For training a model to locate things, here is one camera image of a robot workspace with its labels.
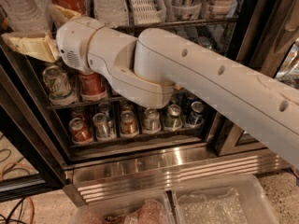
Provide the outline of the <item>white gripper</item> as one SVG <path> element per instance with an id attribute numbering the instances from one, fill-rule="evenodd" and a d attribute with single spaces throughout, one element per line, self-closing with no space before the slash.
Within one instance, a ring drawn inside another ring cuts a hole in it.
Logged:
<path id="1" fill-rule="evenodd" d="M 88 45 L 92 36 L 105 25 L 96 19 L 81 17 L 75 10 L 54 4 L 48 5 L 48 11 L 56 28 L 59 28 L 56 41 L 49 31 L 40 31 L 4 33 L 4 42 L 13 51 L 48 63 L 59 60 L 61 54 L 66 65 L 90 74 Z"/>

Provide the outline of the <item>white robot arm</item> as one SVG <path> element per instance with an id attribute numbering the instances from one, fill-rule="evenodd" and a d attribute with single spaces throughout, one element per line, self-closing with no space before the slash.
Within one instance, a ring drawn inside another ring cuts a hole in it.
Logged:
<path id="1" fill-rule="evenodd" d="M 299 167 L 299 90 L 179 35 L 148 28 L 131 36 L 90 17 L 48 31 L 4 33 L 13 50 L 102 75 L 124 98 L 163 108 L 175 86 L 212 106 L 289 164 Z"/>

